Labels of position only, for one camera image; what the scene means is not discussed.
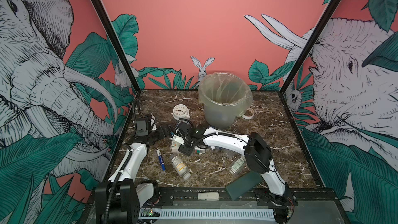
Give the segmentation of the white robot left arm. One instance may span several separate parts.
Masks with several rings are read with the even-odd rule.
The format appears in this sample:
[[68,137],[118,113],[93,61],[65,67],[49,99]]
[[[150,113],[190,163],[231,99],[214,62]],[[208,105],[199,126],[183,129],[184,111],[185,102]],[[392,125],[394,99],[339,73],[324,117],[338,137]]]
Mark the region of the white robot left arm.
[[154,206],[160,202],[161,193],[155,180],[136,186],[135,179],[147,156],[148,147],[171,136],[170,129],[161,125],[148,136],[133,138],[115,173],[95,189],[97,224],[134,224],[138,222],[143,206]]

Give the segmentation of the orange label vitamin bottle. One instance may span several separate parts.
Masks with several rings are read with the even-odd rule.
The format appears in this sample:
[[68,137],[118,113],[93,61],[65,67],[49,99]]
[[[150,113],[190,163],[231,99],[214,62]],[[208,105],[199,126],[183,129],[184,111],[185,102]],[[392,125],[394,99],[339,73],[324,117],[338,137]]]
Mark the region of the orange label vitamin bottle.
[[185,164],[185,162],[182,160],[181,156],[177,153],[173,153],[170,155],[170,160],[172,163],[173,168],[176,170],[178,175],[182,177],[184,180],[188,180],[191,177],[191,173]]

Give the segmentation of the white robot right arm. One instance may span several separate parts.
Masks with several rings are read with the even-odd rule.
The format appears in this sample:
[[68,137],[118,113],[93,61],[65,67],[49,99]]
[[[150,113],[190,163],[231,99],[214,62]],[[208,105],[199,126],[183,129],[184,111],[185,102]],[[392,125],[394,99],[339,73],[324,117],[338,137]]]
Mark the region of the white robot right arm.
[[204,125],[193,126],[181,119],[176,127],[169,126],[170,138],[180,143],[179,152],[189,156],[196,146],[221,147],[245,157],[248,168],[258,173],[268,190],[266,201],[274,210],[278,224],[286,224],[294,213],[296,201],[289,185],[280,176],[273,161],[271,148],[256,132],[250,135],[232,134]]

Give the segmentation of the yellow white label bottle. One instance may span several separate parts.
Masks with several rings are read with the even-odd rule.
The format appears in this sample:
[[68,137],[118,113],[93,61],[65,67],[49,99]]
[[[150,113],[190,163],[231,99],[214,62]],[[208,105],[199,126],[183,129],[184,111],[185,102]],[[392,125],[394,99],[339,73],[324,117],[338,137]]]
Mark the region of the yellow white label bottle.
[[176,141],[172,141],[171,143],[171,153],[179,153],[178,149],[180,148],[180,143]]

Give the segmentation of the green label small bottle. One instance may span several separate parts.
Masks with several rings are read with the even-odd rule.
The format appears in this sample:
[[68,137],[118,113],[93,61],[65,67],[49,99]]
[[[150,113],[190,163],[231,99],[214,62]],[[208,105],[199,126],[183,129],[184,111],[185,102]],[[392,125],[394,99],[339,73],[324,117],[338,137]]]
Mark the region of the green label small bottle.
[[246,160],[243,156],[237,157],[230,165],[229,172],[232,175],[237,175],[245,167]]

